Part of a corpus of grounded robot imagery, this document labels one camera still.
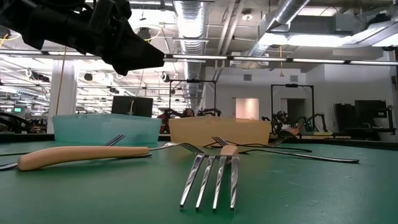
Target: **doorway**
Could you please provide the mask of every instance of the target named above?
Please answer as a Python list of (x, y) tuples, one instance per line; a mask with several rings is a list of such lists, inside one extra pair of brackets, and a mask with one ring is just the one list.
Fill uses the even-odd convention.
[(291, 121), (305, 116), (305, 99), (287, 99), (287, 114)]
[(235, 98), (235, 117), (241, 119), (259, 119), (259, 99)]

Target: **table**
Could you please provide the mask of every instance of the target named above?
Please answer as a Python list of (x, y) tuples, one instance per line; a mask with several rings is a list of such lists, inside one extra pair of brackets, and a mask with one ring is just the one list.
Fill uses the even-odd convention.
[[(0, 144), (0, 151), (71, 145), (43, 141)], [(358, 158), (340, 164), (254, 152), (241, 155), (238, 208), (229, 210), (230, 171), (218, 210), (211, 173), (195, 211), (205, 164), (184, 209), (179, 202), (195, 157), (173, 147), (142, 159), (72, 162), (41, 170), (0, 172), (0, 223), (397, 223), (398, 152), (328, 144), (284, 144), (313, 155)], [(0, 157), (0, 163), (16, 156)]]

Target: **teal container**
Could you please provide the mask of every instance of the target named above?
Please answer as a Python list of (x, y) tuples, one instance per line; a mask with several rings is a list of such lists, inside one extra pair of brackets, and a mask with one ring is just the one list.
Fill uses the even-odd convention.
[(161, 119), (123, 114), (79, 114), (53, 117), (56, 141), (105, 144), (123, 134), (122, 145), (156, 143)]

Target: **white column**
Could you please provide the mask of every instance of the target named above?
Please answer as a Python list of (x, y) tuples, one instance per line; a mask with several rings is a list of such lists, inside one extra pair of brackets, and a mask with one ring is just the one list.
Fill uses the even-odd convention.
[(53, 134), (54, 127), (52, 118), (57, 115), (75, 114), (76, 111), (76, 91), (77, 81), (79, 77), (79, 69), (76, 67), (76, 62), (65, 61), (63, 66), (63, 78), (61, 85), (61, 92), (57, 100), (61, 83), (62, 74), (62, 61), (54, 60), (52, 68), (51, 90), (50, 90), (50, 108), (49, 108), (49, 121), (47, 125), (47, 133)]

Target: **tan box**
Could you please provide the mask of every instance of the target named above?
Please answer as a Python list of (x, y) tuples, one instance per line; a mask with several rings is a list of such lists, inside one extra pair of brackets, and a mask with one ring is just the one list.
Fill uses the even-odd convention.
[(195, 146), (213, 143), (213, 136), (238, 144), (268, 144), (269, 121), (201, 116), (170, 119), (172, 142), (187, 142)]

